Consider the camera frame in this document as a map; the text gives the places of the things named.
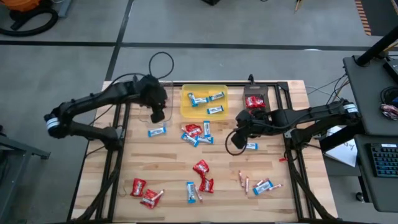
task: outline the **orange vacuum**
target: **orange vacuum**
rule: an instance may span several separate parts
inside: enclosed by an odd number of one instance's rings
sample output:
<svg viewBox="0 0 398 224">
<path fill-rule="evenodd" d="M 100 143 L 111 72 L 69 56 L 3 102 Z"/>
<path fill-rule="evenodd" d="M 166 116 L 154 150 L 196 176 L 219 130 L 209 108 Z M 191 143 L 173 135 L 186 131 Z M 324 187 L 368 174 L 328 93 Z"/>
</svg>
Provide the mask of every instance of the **orange vacuum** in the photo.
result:
<svg viewBox="0 0 398 224">
<path fill-rule="evenodd" d="M 51 29 L 58 21 L 58 13 L 52 9 L 51 0 L 0 0 L 10 9 L 10 17 L 15 23 L 11 26 L 12 30 L 0 28 L 0 34 L 13 37 L 27 37 L 43 33 Z M 51 19 L 44 25 L 25 31 L 18 31 L 31 18 L 43 14 L 51 14 Z"/>
</svg>

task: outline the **red candy wrapper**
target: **red candy wrapper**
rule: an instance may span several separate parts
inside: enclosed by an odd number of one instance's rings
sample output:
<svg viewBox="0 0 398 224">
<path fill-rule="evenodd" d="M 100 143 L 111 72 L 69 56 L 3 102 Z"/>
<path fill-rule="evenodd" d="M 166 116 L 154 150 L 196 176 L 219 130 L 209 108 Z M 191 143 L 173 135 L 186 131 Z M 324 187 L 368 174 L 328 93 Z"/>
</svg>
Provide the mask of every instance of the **red candy wrapper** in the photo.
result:
<svg viewBox="0 0 398 224">
<path fill-rule="evenodd" d="M 195 124 L 186 125 L 185 130 L 187 130 L 187 134 L 191 137 L 195 137 L 195 136 L 201 135 L 203 133 L 200 125 L 195 125 Z"/>
<path fill-rule="evenodd" d="M 260 97 L 257 96 L 249 96 L 246 97 L 246 108 L 264 108 L 266 107 L 266 104 L 264 103 L 264 100 L 262 100 Z"/>
<path fill-rule="evenodd" d="M 208 180 L 206 178 L 202 178 L 199 190 L 203 192 L 213 193 L 214 192 L 213 185 L 214 185 L 213 179 Z"/>
<path fill-rule="evenodd" d="M 156 195 L 157 195 L 156 192 L 148 189 L 145 192 L 145 195 L 142 198 L 142 200 L 140 201 L 140 203 L 145 205 L 149 209 L 153 209 L 154 207 L 156 207 L 156 205 L 159 203 L 160 198 L 162 197 L 162 196 L 160 196 L 157 199 L 152 200 L 152 198 L 154 198 Z"/>
<path fill-rule="evenodd" d="M 147 182 L 144 180 L 134 178 L 134 182 L 132 183 L 132 191 L 130 195 L 134 197 L 142 197 L 142 192 L 144 191 L 146 183 Z"/>
<path fill-rule="evenodd" d="M 209 166 L 204 160 L 199 161 L 196 165 L 193 166 L 192 168 L 194 171 L 196 171 L 202 179 L 205 178 L 206 173 L 209 172 Z"/>
</svg>

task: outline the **black floor stripe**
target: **black floor stripe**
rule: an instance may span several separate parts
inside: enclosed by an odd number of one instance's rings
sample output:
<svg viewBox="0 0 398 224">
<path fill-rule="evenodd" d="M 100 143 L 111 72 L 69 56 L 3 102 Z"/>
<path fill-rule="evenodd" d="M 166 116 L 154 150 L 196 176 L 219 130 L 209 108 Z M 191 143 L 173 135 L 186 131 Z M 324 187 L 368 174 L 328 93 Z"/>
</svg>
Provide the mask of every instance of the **black floor stripe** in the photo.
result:
<svg viewBox="0 0 398 224">
<path fill-rule="evenodd" d="M 118 55 L 121 47 L 121 43 L 123 41 L 124 33 L 126 32 L 127 23 L 129 22 L 130 12 L 132 8 L 132 2 L 134 0 L 129 0 L 127 3 L 126 11 L 124 12 L 123 21 L 120 26 L 118 38 L 116 39 L 116 46 L 113 49 L 111 61 L 109 62 L 108 71 L 106 71 L 105 81 L 109 81 L 112 79 L 114 67 L 116 65 L 116 61 L 118 60 Z"/>
<path fill-rule="evenodd" d="M 180 44 L 180 43 L 122 43 L 121 47 L 170 48 L 170 49 L 253 49 L 253 50 L 339 50 L 367 51 L 365 46 L 325 46 L 325 45 L 264 45 L 264 44 Z"/>
<path fill-rule="evenodd" d="M 66 42 L 66 41 L 0 40 L 0 45 L 114 47 L 116 45 L 116 43 L 115 42 Z"/>
</svg>

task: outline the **white paper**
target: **white paper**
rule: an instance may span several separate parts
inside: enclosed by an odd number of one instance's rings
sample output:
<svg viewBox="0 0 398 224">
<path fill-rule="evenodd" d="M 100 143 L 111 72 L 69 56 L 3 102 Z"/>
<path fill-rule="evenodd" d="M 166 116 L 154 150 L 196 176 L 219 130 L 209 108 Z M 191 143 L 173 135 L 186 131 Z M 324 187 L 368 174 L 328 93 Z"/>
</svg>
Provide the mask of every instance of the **white paper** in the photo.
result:
<svg viewBox="0 0 398 224">
<path fill-rule="evenodd" d="M 331 136 L 339 130 L 341 130 L 341 128 L 335 126 L 328 130 L 327 136 Z M 355 141 L 354 139 L 351 139 L 344 144 L 336 146 L 334 149 L 330 149 L 325 153 L 325 155 L 339 162 L 355 167 L 357 153 L 358 150 L 356 148 Z"/>
</svg>

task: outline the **metal rod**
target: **metal rod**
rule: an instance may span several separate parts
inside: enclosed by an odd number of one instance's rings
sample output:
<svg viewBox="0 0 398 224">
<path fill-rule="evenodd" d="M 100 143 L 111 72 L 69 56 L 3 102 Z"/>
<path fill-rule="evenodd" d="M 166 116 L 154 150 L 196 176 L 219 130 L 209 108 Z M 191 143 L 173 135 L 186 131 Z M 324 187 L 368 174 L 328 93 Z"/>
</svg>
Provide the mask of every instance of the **metal rod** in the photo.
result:
<svg viewBox="0 0 398 224">
<path fill-rule="evenodd" d="M 120 109 L 121 105 L 116 105 L 116 109 L 114 111 L 113 123 L 112 123 L 112 127 L 115 129 L 119 125 Z M 108 150 L 106 153 L 106 160 L 105 160 L 104 172 L 101 181 L 101 188 L 104 187 L 105 181 L 109 178 L 109 172 L 111 170 L 111 163 L 112 163 L 112 154 L 113 151 L 110 150 Z M 98 204 L 97 212 L 95 213 L 96 219 L 102 218 L 103 208 L 104 208 L 104 198 L 102 198 Z"/>
<path fill-rule="evenodd" d="M 118 151 L 118 157 L 116 158 L 116 163 L 114 165 L 114 169 L 119 169 L 121 170 L 122 168 L 122 161 L 123 161 L 123 152 L 124 152 L 124 143 L 126 142 L 126 132 L 127 132 L 127 126 L 129 124 L 129 115 L 130 115 L 130 107 L 131 104 L 128 103 L 125 105 L 124 109 L 124 116 L 123 116 L 123 124 L 122 124 L 122 147 Z M 120 177 L 120 172 L 118 173 L 118 176 L 116 177 L 115 182 L 113 183 L 112 190 L 111 190 L 111 199 L 109 201 L 109 210 L 108 210 L 108 218 L 113 221 L 113 215 L 114 215 L 114 208 L 116 204 L 116 197 L 118 196 L 118 185 L 119 185 L 119 177 Z"/>
<path fill-rule="evenodd" d="M 287 102 L 288 109 L 293 109 L 292 100 L 290 98 L 290 91 L 285 90 L 285 96 L 286 96 L 286 102 Z M 305 170 L 303 152 L 300 150 L 300 151 L 296 151 L 296 153 L 297 153 L 297 159 L 298 159 L 298 166 L 300 167 L 300 174 L 301 174 L 305 184 L 309 186 L 310 184 L 308 181 L 307 171 Z M 313 208 L 311 201 L 308 199 L 307 196 L 305 196 L 305 201 L 307 203 L 308 214 L 309 214 L 310 218 L 315 218 L 315 210 Z"/>
<path fill-rule="evenodd" d="M 280 109 L 280 110 L 283 109 L 282 98 L 280 96 L 280 90 L 279 90 L 278 85 L 275 86 L 275 96 L 276 96 L 276 102 L 278 104 L 278 109 Z M 288 105 L 289 105 L 289 102 L 291 103 L 290 96 L 289 96 L 289 98 L 286 98 L 286 101 L 287 101 Z M 284 142 L 285 142 L 285 151 L 287 152 L 286 153 L 287 159 L 293 160 L 292 151 L 290 149 L 288 149 L 289 140 L 287 138 L 285 138 L 285 136 L 284 136 Z M 291 166 L 294 166 L 294 164 L 292 162 L 288 162 L 287 164 L 289 166 L 289 175 L 290 175 L 290 181 L 292 183 L 292 190 L 293 190 L 293 196 L 294 196 L 294 204 L 295 204 L 296 212 L 297 212 L 297 218 L 300 219 L 300 218 L 304 217 L 303 216 L 303 208 L 301 206 L 301 200 L 300 200 L 300 192 L 299 192 L 299 188 L 297 187 L 297 182 L 294 179 L 294 177 L 290 171 L 293 169 L 293 167 L 291 167 Z"/>
<path fill-rule="evenodd" d="M 398 38 L 398 26 L 393 28 L 387 35 L 385 35 L 381 40 L 375 43 L 371 48 L 369 48 L 365 53 L 363 53 L 358 59 L 355 60 L 356 64 L 359 66 L 364 66 L 372 60 L 372 58 L 378 56 L 384 49 L 386 49 L 390 44 L 394 43 Z"/>
</svg>

